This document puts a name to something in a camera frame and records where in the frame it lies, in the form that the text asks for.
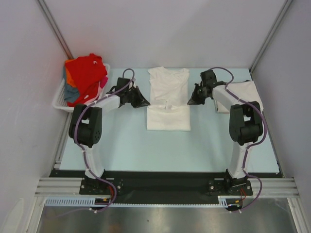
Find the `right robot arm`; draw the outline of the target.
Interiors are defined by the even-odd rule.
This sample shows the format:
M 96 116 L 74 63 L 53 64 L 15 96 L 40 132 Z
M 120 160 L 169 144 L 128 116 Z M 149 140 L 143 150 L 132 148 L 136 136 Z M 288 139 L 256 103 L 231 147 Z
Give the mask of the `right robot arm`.
M 229 85 L 234 80 L 231 71 L 223 68 L 231 75 L 229 82 L 218 81 L 213 69 L 200 73 L 201 81 L 195 84 L 194 91 L 187 105 L 204 105 L 210 98 L 221 103 L 229 111 L 229 135 L 234 142 L 229 168 L 225 171 L 220 189 L 230 195 L 237 194 L 246 188 L 248 154 L 253 146 L 265 140 L 267 131 L 259 102 L 244 100 Z

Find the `right corner aluminium post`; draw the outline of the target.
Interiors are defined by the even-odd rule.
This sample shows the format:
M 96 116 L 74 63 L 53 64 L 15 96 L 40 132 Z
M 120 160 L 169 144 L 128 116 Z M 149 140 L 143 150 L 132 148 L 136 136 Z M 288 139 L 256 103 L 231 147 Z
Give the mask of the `right corner aluminium post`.
M 282 25 L 283 21 L 285 20 L 286 15 L 290 11 L 290 8 L 292 7 L 294 3 L 294 0 L 285 0 L 280 11 L 277 14 L 277 17 L 275 18 L 271 28 L 268 31 L 267 36 L 265 37 L 263 44 L 261 45 L 257 55 L 255 56 L 255 59 L 253 60 L 249 72 L 251 75 L 253 75 L 256 67 L 260 63 L 262 57 L 264 56 L 265 52 L 267 51 L 269 45 L 271 44 L 273 38 L 275 37 L 276 33 L 278 32 L 280 26 Z

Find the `left corner aluminium post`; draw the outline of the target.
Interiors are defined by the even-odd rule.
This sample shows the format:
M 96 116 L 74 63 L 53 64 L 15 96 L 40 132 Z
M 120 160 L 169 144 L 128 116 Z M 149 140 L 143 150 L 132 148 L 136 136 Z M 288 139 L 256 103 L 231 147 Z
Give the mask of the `left corner aluminium post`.
M 61 30 L 59 29 L 56 20 L 54 19 L 52 12 L 50 11 L 47 3 L 45 0 L 36 0 L 36 3 L 41 10 L 44 18 L 47 21 L 47 24 L 49 25 L 50 29 L 52 30 L 53 34 L 55 35 L 59 45 L 61 46 L 63 52 L 67 56 L 68 59 L 73 59 L 72 52 L 70 51 L 70 48 L 61 33 Z

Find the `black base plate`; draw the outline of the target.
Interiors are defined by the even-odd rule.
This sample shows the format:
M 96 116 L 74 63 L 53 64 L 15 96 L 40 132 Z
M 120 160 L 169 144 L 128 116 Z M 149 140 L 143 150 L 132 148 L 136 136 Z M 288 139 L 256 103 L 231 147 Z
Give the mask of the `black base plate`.
M 116 197 L 115 204 L 197 205 L 216 204 L 218 196 L 247 197 L 255 193 L 250 178 L 242 184 L 227 184 L 223 172 L 106 171 L 102 182 L 83 171 L 53 170 L 50 178 L 78 179 L 78 194 Z

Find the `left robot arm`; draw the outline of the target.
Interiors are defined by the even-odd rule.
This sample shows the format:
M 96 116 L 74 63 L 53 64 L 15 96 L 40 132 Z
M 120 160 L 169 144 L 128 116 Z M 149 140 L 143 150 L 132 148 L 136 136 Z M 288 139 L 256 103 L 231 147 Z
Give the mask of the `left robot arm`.
M 120 77 L 102 98 L 90 104 L 77 104 L 69 126 L 69 137 L 80 148 L 85 165 L 85 176 L 91 179 L 90 188 L 102 194 L 110 187 L 116 191 L 113 183 L 102 177 L 105 172 L 101 158 L 95 155 L 94 147 L 99 143 L 103 131 L 103 115 L 117 110 L 129 103 L 133 108 L 147 107 L 150 103 L 135 85 L 135 78 Z

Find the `red t shirt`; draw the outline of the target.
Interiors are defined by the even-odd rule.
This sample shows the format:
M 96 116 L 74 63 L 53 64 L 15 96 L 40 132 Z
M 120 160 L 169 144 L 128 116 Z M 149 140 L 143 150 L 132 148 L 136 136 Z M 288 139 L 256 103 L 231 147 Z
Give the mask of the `red t shirt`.
M 90 94 L 95 83 L 98 83 L 104 76 L 108 76 L 102 57 L 94 53 L 78 57 L 67 63 L 66 66 L 80 94 L 74 103 L 66 101 L 69 107 L 84 104 L 86 96 Z

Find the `corner aluminium post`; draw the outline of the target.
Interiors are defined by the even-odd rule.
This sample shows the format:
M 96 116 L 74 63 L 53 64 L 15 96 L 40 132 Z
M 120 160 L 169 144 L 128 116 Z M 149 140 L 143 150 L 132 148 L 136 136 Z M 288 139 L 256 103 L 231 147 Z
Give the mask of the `corner aluminium post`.
M 59 45 L 61 46 L 63 52 L 67 56 L 68 59 L 73 59 L 72 52 L 70 51 L 70 48 L 61 33 L 61 30 L 59 29 L 56 20 L 54 19 L 52 12 L 50 11 L 47 3 L 45 0 L 36 0 L 36 3 L 41 10 L 44 18 L 47 21 L 47 24 L 49 25 L 50 29 L 52 30 L 53 34 L 55 35 Z
M 275 18 L 271 28 L 268 31 L 267 36 L 265 37 L 263 44 L 261 45 L 257 55 L 255 56 L 255 59 L 253 60 L 249 72 L 251 75 L 253 75 L 256 67 L 260 63 L 262 57 L 264 56 L 265 52 L 267 51 L 269 45 L 271 44 L 273 38 L 275 37 L 276 33 L 278 32 L 280 26 L 282 25 L 283 21 L 285 20 L 286 15 L 290 11 L 290 8 L 292 7 L 294 3 L 294 0 L 285 0 L 280 11 L 277 14 L 277 17 Z

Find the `white printed t shirt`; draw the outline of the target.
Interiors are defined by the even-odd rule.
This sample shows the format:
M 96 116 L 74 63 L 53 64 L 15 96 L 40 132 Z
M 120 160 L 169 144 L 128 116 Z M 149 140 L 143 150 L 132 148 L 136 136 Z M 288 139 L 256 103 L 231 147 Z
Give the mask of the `white printed t shirt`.
M 190 70 L 155 67 L 150 74 L 150 106 L 147 108 L 147 130 L 190 131 L 188 80 Z

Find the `grey blue garment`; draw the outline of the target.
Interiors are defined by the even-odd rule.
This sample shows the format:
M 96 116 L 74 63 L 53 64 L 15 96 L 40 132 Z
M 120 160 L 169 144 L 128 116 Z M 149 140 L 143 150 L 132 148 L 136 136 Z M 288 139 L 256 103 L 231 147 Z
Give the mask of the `grey blue garment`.
M 64 79 L 64 100 L 70 103 L 74 103 L 80 96 L 77 88 L 72 87 L 67 83 L 66 68 L 63 67 L 63 79 Z

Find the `orange garment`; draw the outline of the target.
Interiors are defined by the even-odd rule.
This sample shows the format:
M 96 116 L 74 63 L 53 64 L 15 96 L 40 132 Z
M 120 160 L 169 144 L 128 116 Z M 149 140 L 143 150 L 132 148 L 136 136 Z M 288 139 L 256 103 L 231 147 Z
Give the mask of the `orange garment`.
M 65 73 L 66 73 L 66 83 L 67 83 L 68 85 L 70 85 L 71 87 L 76 88 L 76 85 L 75 85 L 75 83 L 74 83 L 74 80 L 73 80 L 73 78 L 72 78 L 72 76 L 71 76 L 71 74 L 70 74 L 70 72 L 69 72 L 69 70 L 68 70 L 68 68 L 67 68 L 67 66 L 66 66 L 66 64 L 69 63 L 69 62 L 71 62 L 71 61 L 73 61 L 73 59 L 71 59 L 71 60 L 66 60 L 66 61 L 65 61 L 65 65 L 64 65 Z

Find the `pink garment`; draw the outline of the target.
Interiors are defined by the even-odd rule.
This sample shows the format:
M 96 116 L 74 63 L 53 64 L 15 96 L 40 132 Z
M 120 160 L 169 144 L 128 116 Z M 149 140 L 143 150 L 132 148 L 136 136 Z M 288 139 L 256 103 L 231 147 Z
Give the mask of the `pink garment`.
M 104 76 L 98 83 L 95 83 L 89 95 L 86 96 L 84 104 L 90 104 L 98 100 L 103 92 L 103 89 L 108 81 L 108 77 Z

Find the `white plastic basket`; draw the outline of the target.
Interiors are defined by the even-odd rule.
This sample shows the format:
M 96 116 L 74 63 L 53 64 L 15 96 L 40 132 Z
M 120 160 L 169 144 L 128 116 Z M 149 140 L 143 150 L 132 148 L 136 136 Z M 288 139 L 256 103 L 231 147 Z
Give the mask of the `white plastic basket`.
M 104 63 L 104 65 L 106 66 L 107 72 L 108 72 L 108 76 L 110 73 L 110 65 L 107 63 Z M 64 79 L 62 78 L 61 84 L 54 96 L 54 99 L 52 101 L 52 105 L 55 109 L 60 109 L 60 110 L 64 110 L 66 112 L 72 113 L 74 107 L 69 107 L 67 105 L 67 102 L 64 100 Z

